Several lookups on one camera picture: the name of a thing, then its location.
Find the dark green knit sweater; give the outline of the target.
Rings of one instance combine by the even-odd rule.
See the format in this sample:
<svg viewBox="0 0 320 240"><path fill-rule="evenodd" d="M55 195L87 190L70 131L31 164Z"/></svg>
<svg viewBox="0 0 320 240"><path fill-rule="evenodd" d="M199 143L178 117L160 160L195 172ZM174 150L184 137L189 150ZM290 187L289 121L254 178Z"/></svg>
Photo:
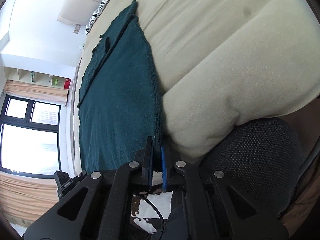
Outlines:
<svg viewBox="0 0 320 240"><path fill-rule="evenodd" d="M77 105L83 170L118 169L152 137L162 146L162 110L152 50L133 1L111 22L92 50Z"/></svg>

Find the black mesh office chair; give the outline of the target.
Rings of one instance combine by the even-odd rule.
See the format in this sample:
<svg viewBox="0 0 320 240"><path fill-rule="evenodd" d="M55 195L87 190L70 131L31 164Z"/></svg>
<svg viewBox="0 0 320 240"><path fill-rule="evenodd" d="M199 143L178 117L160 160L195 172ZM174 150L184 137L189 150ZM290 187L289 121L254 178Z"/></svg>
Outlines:
<svg viewBox="0 0 320 240"><path fill-rule="evenodd" d="M279 118L236 126L199 164L222 171L263 208L279 216L298 184L302 149L295 131Z"/></svg>

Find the black framed window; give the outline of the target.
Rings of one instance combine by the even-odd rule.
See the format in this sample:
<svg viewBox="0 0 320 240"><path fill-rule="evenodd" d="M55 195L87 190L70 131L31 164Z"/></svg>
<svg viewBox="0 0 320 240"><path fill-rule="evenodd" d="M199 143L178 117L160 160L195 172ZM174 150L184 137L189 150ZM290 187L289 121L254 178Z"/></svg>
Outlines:
<svg viewBox="0 0 320 240"><path fill-rule="evenodd" d="M61 171L61 106L7 95L1 108L1 171L52 179Z"/></svg>

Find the beige curtain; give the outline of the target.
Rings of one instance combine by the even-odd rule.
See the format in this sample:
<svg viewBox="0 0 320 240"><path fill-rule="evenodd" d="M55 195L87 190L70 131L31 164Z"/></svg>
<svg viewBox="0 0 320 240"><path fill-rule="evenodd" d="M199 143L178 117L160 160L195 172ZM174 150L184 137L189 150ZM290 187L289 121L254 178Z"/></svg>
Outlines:
<svg viewBox="0 0 320 240"><path fill-rule="evenodd" d="M3 91L8 95L30 98L32 100L44 100L59 104L66 104L68 90L63 88L34 85L20 81L7 80Z"/></svg>

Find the red storage box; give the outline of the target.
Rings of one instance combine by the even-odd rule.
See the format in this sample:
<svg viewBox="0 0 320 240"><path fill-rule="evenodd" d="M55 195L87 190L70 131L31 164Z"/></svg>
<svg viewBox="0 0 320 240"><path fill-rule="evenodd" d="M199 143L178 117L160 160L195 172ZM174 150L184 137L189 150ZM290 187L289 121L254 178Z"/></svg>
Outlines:
<svg viewBox="0 0 320 240"><path fill-rule="evenodd" d="M65 79L64 84L63 84L63 88L66 90L69 90L71 85L71 79Z"/></svg>

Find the beige bed with sheet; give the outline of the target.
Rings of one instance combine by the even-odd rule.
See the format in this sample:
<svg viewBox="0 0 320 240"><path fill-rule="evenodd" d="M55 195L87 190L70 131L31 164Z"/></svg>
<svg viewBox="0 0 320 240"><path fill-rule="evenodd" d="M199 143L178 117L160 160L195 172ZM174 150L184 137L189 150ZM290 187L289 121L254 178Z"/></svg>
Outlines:
<svg viewBox="0 0 320 240"><path fill-rule="evenodd" d="M110 0L92 50L133 0ZM319 95L319 21L307 0L137 0L159 77L163 126L196 163L235 125L293 113Z"/></svg>

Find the zebra print pillow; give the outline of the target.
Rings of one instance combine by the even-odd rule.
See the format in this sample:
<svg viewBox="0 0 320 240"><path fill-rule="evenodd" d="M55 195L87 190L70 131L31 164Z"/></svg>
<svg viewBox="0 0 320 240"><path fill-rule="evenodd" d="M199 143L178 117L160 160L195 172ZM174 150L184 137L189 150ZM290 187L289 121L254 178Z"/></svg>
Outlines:
<svg viewBox="0 0 320 240"><path fill-rule="evenodd" d="M102 0L99 3L98 7L95 9L95 11L93 12L92 16L89 19L89 22L86 25L86 28L85 28L86 35L90 33L93 25L98 20L98 18L100 17L100 15L102 14L102 12L104 11L104 9L106 8L109 2L110 0Z"/></svg>

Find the cream padded headboard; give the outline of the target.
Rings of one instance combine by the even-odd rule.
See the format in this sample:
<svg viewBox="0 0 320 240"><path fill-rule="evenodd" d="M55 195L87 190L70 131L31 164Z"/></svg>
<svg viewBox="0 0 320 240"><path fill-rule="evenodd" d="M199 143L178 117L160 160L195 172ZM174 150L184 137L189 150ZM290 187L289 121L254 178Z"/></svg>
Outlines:
<svg viewBox="0 0 320 240"><path fill-rule="evenodd" d="M58 21L67 25L86 25L102 0L65 0Z"/></svg>

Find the white wall shelf unit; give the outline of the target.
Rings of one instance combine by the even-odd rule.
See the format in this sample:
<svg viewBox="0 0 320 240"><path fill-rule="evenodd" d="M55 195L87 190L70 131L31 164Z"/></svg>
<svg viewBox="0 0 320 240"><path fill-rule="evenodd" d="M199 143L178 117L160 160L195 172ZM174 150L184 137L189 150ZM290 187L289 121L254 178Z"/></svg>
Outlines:
<svg viewBox="0 0 320 240"><path fill-rule="evenodd" d="M5 77L8 80L20 81L24 83L32 83L35 85L63 88L66 77L55 76L52 74L44 74L30 70L22 70L17 68L4 67ZM58 78L57 86L53 85L53 80Z"/></svg>

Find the wall switch panel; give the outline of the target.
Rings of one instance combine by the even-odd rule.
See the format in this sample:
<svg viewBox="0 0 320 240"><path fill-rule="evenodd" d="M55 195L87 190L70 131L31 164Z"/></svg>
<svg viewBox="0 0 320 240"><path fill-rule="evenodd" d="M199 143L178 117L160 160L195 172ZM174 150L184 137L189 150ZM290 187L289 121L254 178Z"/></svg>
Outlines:
<svg viewBox="0 0 320 240"><path fill-rule="evenodd" d="M78 34L79 31L80 31L80 29L81 29L81 25L76 24L73 33L74 33L74 34Z"/></svg>

